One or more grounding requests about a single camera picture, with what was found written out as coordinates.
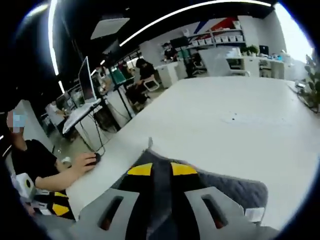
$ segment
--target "white cabinet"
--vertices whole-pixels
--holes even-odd
[[[243,67],[244,70],[250,72],[251,77],[260,77],[260,72],[259,72],[259,59],[255,59],[254,57],[244,57],[243,58]]]

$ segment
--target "hand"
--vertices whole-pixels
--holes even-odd
[[[23,203],[23,206],[30,216],[33,217],[36,214],[36,211],[34,210],[34,208],[32,206],[26,204],[25,202]]]
[[[81,177],[86,172],[90,171],[96,166],[96,165],[89,165],[89,166],[86,166],[86,165],[90,163],[94,163],[95,161],[96,161],[96,155],[93,152],[81,153],[74,159],[70,169],[72,169],[77,176]]]

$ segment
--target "white table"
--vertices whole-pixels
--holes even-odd
[[[85,103],[83,106],[76,108],[70,114],[69,118],[65,121],[62,129],[62,133],[67,133],[74,125],[76,125],[80,119],[90,113],[98,104],[101,102],[101,99],[97,99],[95,102]]]
[[[164,157],[264,183],[262,225],[281,229],[309,191],[320,151],[320,117],[288,88],[293,84],[240,76],[177,82],[121,129],[97,167],[67,189],[72,212],[77,218],[105,192],[152,137],[152,149]]]

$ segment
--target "gray plastic part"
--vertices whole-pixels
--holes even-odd
[[[138,192],[109,188],[81,210],[79,221],[69,229],[69,232],[77,240],[125,240],[129,218],[138,196]],[[103,230],[99,225],[116,199],[122,199],[122,201],[115,212],[110,228]]]
[[[148,149],[150,149],[153,144],[154,144],[154,141],[152,140],[152,137],[149,137],[149,140],[148,140]]]
[[[185,192],[198,225],[201,240],[249,240],[257,237],[257,226],[244,216],[244,209],[215,187]],[[203,198],[208,199],[226,225],[220,229]]]

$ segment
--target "white storage box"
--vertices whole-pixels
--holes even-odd
[[[192,45],[193,45],[193,46],[199,46],[199,43],[198,43],[197,40],[195,40],[195,41],[192,41]]]
[[[235,29],[241,29],[241,25],[240,25],[240,22],[239,21],[233,21],[233,25],[235,27]]]
[[[235,36],[235,38],[236,38],[237,42],[243,42],[244,41],[244,36],[242,36],[242,35],[237,35],[237,36]]]
[[[214,37],[214,40],[215,42],[218,44],[218,43],[221,43],[221,37],[220,36],[215,36]]]
[[[204,39],[200,39],[198,40],[198,42],[199,42],[199,45],[206,45],[206,42]]]
[[[236,41],[236,36],[229,36],[230,42],[235,42]]]
[[[205,41],[205,44],[207,44],[207,45],[211,45],[213,43],[211,37],[206,38],[204,41]]]
[[[229,42],[228,36],[221,36],[221,40],[223,43]]]

